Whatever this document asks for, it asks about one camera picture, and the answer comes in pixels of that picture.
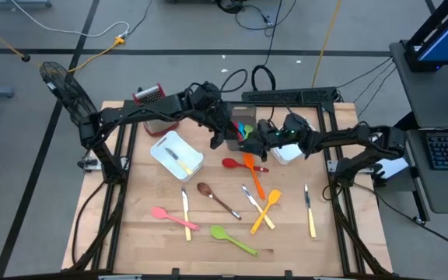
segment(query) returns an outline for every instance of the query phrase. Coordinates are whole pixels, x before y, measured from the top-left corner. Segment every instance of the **black metal frame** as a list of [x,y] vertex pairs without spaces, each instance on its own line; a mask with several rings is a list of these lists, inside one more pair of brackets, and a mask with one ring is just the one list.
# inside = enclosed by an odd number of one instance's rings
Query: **black metal frame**
[[[310,107],[317,109],[317,116],[319,119],[319,126],[320,126],[320,132],[326,133],[326,121],[324,120],[324,113],[326,112],[328,114],[328,117],[330,118],[330,125],[331,130],[337,130],[337,121],[336,116],[334,113],[334,104],[333,103],[304,103],[304,104],[298,104],[298,103],[283,103],[283,104],[273,104],[273,103],[261,103],[261,102],[231,102],[235,105],[254,105],[257,107]],[[134,123],[131,124],[131,134],[129,137],[128,142],[128,150],[126,157],[128,158],[128,163],[131,164],[129,161],[132,158],[132,155],[134,153],[134,144],[135,144],[135,137],[136,137],[136,131],[137,131],[138,124]],[[115,146],[115,155],[121,154],[121,147],[124,140],[124,133],[125,133],[125,126],[119,127],[119,133],[117,137],[117,143]],[[336,149],[336,156],[338,159],[343,158],[343,153],[340,147],[337,147]],[[329,149],[324,149],[324,157],[328,161],[331,159],[331,152]],[[127,192],[128,187],[128,175],[129,175],[130,166],[126,169],[126,180],[125,183],[120,184],[120,190],[119,190],[119,205],[123,209],[124,207],[124,200],[125,200],[125,194]],[[347,245],[345,242],[345,234],[343,226],[349,225],[353,229],[353,233],[350,234],[350,232],[347,232],[349,236],[352,237],[355,234],[357,234],[357,223],[355,220],[355,212],[353,209],[352,204],[352,198],[350,195],[350,190],[347,188],[343,189],[343,197],[345,201],[345,212],[347,214],[347,217],[343,217],[342,220],[340,220],[340,217],[337,216],[337,212],[339,213],[341,210],[341,205],[339,203],[338,197],[336,195],[336,181],[334,180],[334,177],[330,175],[329,172],[327,172],[328,182],[330,185],[330,193],[331,197],[331,204],[334,209],[334,217],[335,217],[335,229],[337,232],[337,238],[338,238],[338,249],[340,252],[340,259],[341,259],[341,268],[343,271],[342,277],[353,277],[353,278],[371,278],[371,279],[395,279],[396,275],[368,275],[366,274],[364,260],[362,259],[362,255],[366,253],[366,256],[368,255],[369,251],[365,246],[360,244],[359,241],[359,248],[361,248],[362,251],[360,251],[354,243],[354,254],[355,254],[355,261],[357,266],[357,272],[352,272],[350,270],[350,264],[348,260],[348,251],[347,251]],[[110,212],[112,197],[114,193],[114,185],[109,185],[107,189],[107,195],[105,197],[105,202],[103,204],[103,213],[100,221],[100,229],[102,229],[108,220],[108,215]],[[48,274],[48,275],[27,275],[27,276],[20,276],[16,278],[11,278],[15,280],[30,280],[30,279],[68,279],[68,278],[87,278],[87,279],[94,279],[95,276],[106,276],[106,275],[113,275],[113,269],[114,269],[114,263],[115,263],[115,257],[117,253],[117,244],[118,239],[120,236],[120,229],[121,229],[121,218],[122,211],[118,214],[118,219],[116,224],[113,227],[112,230],[112,236],[110,240],[110,248],[108,252],[108,259],[107,259],[107,269],[106,270],[100,270],[98,269],[100,258],[101,258],[101,247],[97,250],[96,255],[93,257],[92,262],[92,270],[90,271],[63,271],[61,273],[57,274]],[[226,275],[179,275],[179,268],[173,268],[172,274],[170,275],[142,275],[143,279],[195,279],[195,278],[201,278],[201,279],[313,279],[313,277],[295,277],[292,275],[292,272],[290,270],[285,271],[284,276],[226,276]]]
[[[273,104],[273,103],[261,103],[261,102],[231,102],[231,104],[235,104],[235,105],[248,104],[248,105],[254,105],[257,107],[271,107],[271,106],[284,107],[285,106],[285,104],[283,104],[283,103]],[[322,104],[321,103],[311,103],[311,104],[289,103],[288,106],[289,107],[311,107],[311,108],[317,109],[317,116],[319,119],[320,132],[327,132],[326,121],[324,120],[324,112],[327,112],[328,116],[330,118],[331,129],[332,130],[338,129],[338,125],[336,122],[336,116],[334,114],[333,103],[322,103]],[[131,127],[131,137],[129,138],[129,143],[128,143],[128,147],[129,147],[128,155],[127,155],[128,159],[130,159],[132,157],[132,153],[134,151],[135,128],[136,128],[136,124],[133,124]],[[115,147],[115,155],[120,155],[120,152],[121,152],[120,149],[122,146],[123,138],[124,138],[124,126],[121,126],[119,128],[119,135],[117,137],[117,144]],[[336,150],[337,158],[342,159],[343,152],[342,152],[341,148],[337,147],[335,150]],[[324,157],[326,160],[331,160],[331,153],[330,153],[329,149],[324,150]],[[328,182],[331,186],[330,187],[331,195],[334,198],[331,201],[331,203],[334,207],[338,203],[338,198],[336,197],[336,187],[335,187],[335,184],[333,181],[333,177],[330,176],[329,173],[328,173]],[[127,190],[127,183],[121,184],[120,188],[121,188],[120,192],[123,191],[125,193],[125,191]],[[114,186],[109,185],[108,189],[107,189],[107,195],[105,197],[105,202],[103,204],[103,212],[101,215],[100,229],[102,229],[104,227],[104,223],[108,219],[108,213],[109,213],[110,207],[111,207],[113,190],[114,190]],[[343,192],[344,203],[345,203],[345,211],[348,216],[348,221],[349,221],[350,225],[352,226],[352,228],[357,233],[357,223],[355,220],[355,212],[354,212],[354,208],[353,208],[353,204],[352,204],[352,197],[350,195],[350,190],[344,189],[342,192]],[[119,220],[117,221],[117,224],[115,225],[113,232],[112,232],[110,249],[108,252],[108,260],[107,260],[107,270],[108,271],[113,271],[113,268],[114,268],[115,256],[117,253],[117,243],[118,243],[118,238],[119,238],[119,233],[120,233],[120,225],[121,225],[121,216],[120,216]],[[335,219],[335,227],[336,227],[336,231],[337,231],[338,249],[340,251],[342,271],[343,271],[344,275],[348,275],[349,273],[351,273],[351,271],[350,271],[350,264],[348,261],[348,251],[347,251],[346,242],[345,242],[345,234],[344,234],[343,228],[337,222],[336,219]],[[355,253],[357,272],[362,273],[362,274],[366,273],[362,256],[361,256],[359,250],[355,246],[354,246],[354,253]],[[92,266],[93,269],[99,268],[100,258],[101,258],[101,249],[98,250],[95,257],[93,258],[93,266]]]

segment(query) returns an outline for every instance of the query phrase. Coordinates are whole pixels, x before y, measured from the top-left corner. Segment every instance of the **white plastic container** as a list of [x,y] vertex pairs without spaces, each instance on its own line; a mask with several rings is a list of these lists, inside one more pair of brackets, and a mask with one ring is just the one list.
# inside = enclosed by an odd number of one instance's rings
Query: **white plastic container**
[[282,165],[287,165],[289,162],[302,155],[302,151],[297,144],[284,145],[281,148],[273,148],[271,149],[271,153]]
[[[192,171],[188,174],[177,161],[165,150],[169,148],[179,157],[187,168]],[[175,131],[167,132],[149,150],[150,154],[167,168],[177,179],[188,182],[197,171],[203,166],[203,154],[197,152],[188,145]]]

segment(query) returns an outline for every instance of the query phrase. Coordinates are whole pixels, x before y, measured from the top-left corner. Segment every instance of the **brown spoon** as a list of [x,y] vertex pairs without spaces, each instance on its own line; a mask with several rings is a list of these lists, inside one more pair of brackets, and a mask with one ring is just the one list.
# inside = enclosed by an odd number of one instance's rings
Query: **brown spoon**
[[220,205],[222,205],[229,213],[233,214],[233,216],[236,219],[239,219],[241,221],[240,214],[233,211],[228,205],[226,205],[224,202],[222,202],[215,194],[212,192],[212,189],[205,183],[198,183],[197,189],[200,192],[200,194],[203,194],[206,197],[213,198],[215,201],[217,201]]

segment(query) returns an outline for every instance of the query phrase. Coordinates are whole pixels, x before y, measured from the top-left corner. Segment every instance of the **red spoon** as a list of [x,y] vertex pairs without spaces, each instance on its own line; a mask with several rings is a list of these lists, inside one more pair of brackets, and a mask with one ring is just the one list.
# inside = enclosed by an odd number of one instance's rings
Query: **red spoon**
[[167,211],[164,208],[162,208],[162,207],[153,207],[152,208],[152,216],[157,218],[157,219],[165,219],[165,218],[171,219],[174,222],[178,222],[181,225],[187,226],[188,228],[193,229],[193,230],[199,230],[200,229],[197,225],[195,225],[192,222],[186,222],[186,221],[183,221],[181,219],[178,219],[176,217],[173,217],[173,216],[167,214]]
[[[238,163],[236,160],[230,159],[230,158],[223,159],[222,164],[223,164],[223,166],[225,166],[227,168],[235,168],[235,167],[248,168],[246,165]],[[269,172],[269,169],[267,169],[265,167],[259,167],[259,166],[254,166],[254,170],[260,171],[260,172]]]

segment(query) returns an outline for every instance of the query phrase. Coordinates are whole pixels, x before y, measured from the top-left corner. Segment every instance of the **gray floor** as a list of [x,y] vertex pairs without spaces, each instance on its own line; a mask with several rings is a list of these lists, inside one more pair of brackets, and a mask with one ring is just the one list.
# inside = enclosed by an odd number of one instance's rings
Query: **gray floor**
[[[250,2],[259,5],[271,17],[275,15],[277,1]],[[53,1],[54,8],[32,9],[31,12],[51,27],[81,30],[91,3],[92,0]],[[284,3],[289,7],[292,1]],[[101,0],[91,33],[118,20],[133,24],[147,4],[145,0]],[[278,27],[273,48],[319,50],[335,5],[335,0],[299,0],[291,18]],[[243,23],[260,26],[261,21],[252,12],[241,15]],[[388,51],[389,43],[409,38],[428,15],[424,0],[344,1],[328,49]],[[113,37],[122,29],[117,27],[104,37],[89,38],[85,48],[110,46]],[[42,30],[18,11],[0,10],[0,35],[21,48],[74,49],[78,41],[75,35]],[[240,29],[232,16],[214,6],[168,5],[162,0],[154,0],[148,19],[122,48],[239,50],[265,49],[267,46],[268,39],[262,32]],[[88,57],[82,55],[79,62]],[[33,55],[33,59],[57,61],[68,67],[72,56]],[[327,56],[322,61],[316,85],[340,85],[384,59]],[[161,82],[169,93],[183,89],[190,82],[208,80],[220,84],[226,78],[223,69],[252,69],[263,61],[264,56],[243,55],[226,55],[225,58],[221,55],[108,55],[77,72],[76,78],[99,106],[104,100],[128,99],[138,86],[148,87],[157,82]],[[273,56],[268,67],[276,75],[278,88],[309,87],[316,62],[314,56]],[[342,88],[345,101],[353,101],[376,75],[377,72]],[[357,101],[359,111],[369,102],[382,78]],[[267,79],[260,76],[257,83],[267,85]],[[0,85],[16,89],[13,99],[0,99],[1,253],[53,110],[54,97],[42,83],[36,68],[9,54],[0,54]],[[243,88],[248,89],[251,89],[250,83]],[[225,98],[238,100],[240,93],[230,93]],[[394,124],[409,110],[401,81],[394,73],[361,118],[370,124]],[[6,275],[53,272],[61,267],[82,183],[82,173],[75,166],[82,153],[76,128],[68,115],[62,113]],[[415,214],[410,194],[392,191],[391,185],[382,194],[409,215]],[[384,206],[380,212],[396,272],[411,277],[448,278],[447,243]],[[428,226],[448,236],[448,215],[432,215]]]

